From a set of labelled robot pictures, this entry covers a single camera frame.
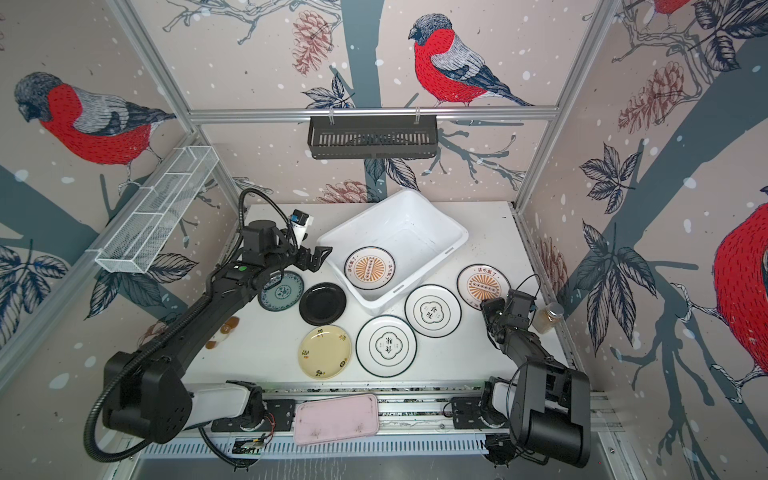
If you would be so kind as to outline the orange sunburst plate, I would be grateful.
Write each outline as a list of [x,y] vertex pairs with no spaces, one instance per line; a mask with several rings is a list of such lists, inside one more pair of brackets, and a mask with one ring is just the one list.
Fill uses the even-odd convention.
[[357,289],[372,291],[386,286],[395,275],[393,256],[385,249],[365,246],[353,251],[344,263],[346,279]]
[[481,309],[483,301],[505,297],[511,288],[507,277],[487,264],[468,265],[458,274],[456,284],[461,299],[475,310]]

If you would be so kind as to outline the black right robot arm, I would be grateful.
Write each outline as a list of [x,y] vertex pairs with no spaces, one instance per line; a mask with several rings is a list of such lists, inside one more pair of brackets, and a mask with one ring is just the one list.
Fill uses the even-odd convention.
[[518,457],[538,464],[554,459],[583,468],[591,455],[589,378],[556,360],[529,330],[533,301],[532,295],[511,290],[505,298],[480,304],[491,344],[516,367],[508,381],[486,381],[481,418],[508,428],[496,446],[504,463]]

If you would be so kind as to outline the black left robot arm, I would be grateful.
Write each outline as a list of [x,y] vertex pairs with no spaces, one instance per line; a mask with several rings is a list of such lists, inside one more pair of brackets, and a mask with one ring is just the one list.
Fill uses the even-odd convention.
[[196,396],[183,383],[187,368],[235,313],[290,267],[318,271],[332,247],[309,250],[271,220],[241,228],[240,247],[206,280],[203,296],[159,336],[133,353],[118,352],[104,367],[104,390],[88,417],[111,430],[166,443],[194,425]]

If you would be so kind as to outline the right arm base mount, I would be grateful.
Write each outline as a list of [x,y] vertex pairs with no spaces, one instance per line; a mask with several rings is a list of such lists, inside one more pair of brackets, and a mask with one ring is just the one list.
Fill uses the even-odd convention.
[[516,384],[491,377],[469,394],[453,397],[444,409],[456,430],[502,429],[509,427],[507,399],[512,398]]

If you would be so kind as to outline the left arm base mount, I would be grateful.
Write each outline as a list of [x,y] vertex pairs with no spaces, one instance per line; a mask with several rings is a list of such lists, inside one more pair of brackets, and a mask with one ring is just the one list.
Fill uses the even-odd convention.
[[210,425],[216,433],[289,432],[295,417],[294,399],[265,397],[261,387],[248,385],[249,398],[244,412],[236,417],[217,419]]

